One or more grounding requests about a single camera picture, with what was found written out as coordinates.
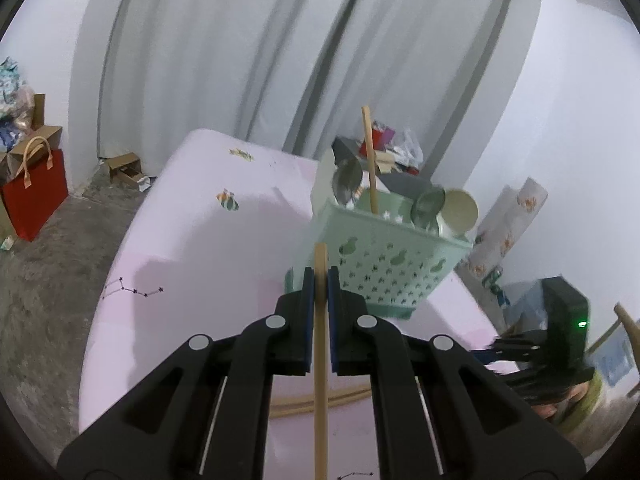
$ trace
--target bag handle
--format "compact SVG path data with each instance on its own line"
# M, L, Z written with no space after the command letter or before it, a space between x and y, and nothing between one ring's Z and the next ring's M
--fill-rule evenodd
M33 151L31 153L29 153L29 148L31 147L31 145L36 141L36 140L41 140L42 143L37 145ZM33 137L28 143L27 146L24 149L24 154L22 155L22 164L20 165L20 168L18 168L18 171L16 173L16 175L19 175L22 171L24 171L24 189L27 189L28 187L31 187L31 175L29 174L29 168L27 167L27 161L33 156L35 155L35 153L42 148L42 145L46 145L47 150L49 151L49 156L47 157L47 169L50 170L51 168L53 168L53 154L51 153L51 145L49 144L49 141L47 139L45 139L44 137L41 136L35 136Z

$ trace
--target pink tablecloth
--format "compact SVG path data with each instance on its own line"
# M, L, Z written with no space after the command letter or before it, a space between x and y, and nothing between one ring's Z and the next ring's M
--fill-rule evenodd
M273 313L311 218L316 162L211 130L191 132L138 211L95 313L84 356L79 429L87 428L195 333L238 334ZM412 336L449 333L482 348L495 330L452 273L407 321ZM332 377L339 388L365 381ZM310 394L312 378L274 380L273 395ZM312 473L312 418L270 421L265 478ZM370 400L330 415L330 478L378 477Z

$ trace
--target gray curtain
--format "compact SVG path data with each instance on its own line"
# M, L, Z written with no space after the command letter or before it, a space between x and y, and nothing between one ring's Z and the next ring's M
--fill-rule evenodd
M188 131L211 128L317 157L336 135L362 136L363 104L414 130L428 156L487 47L495 1L123 0L100 156L134 151L158 174Z

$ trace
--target red paper bag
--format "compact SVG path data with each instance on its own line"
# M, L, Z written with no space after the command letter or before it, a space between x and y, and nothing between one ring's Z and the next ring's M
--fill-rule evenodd
M35 140L41 140L43 143L27 156ZM28 168L28 158L43 146L47 147L49 156L40 160L32 168ZM2 186L2 195L16 233L23 240L31 242L47 219L68 196L62 151L51 151L47 139L33 137L24 150L24 159L18 169L18 175L22 172L24 176L18 176Z

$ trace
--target basket base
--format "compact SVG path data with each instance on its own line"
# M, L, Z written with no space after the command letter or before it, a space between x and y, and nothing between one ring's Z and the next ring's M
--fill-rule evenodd
M289 294L293 292L293 268L289 269L284 275L284 292ZM396 306L384 305L377 303L367 303L367 312L372 316L392 317L394 319L410 319L414 313L414 306Z

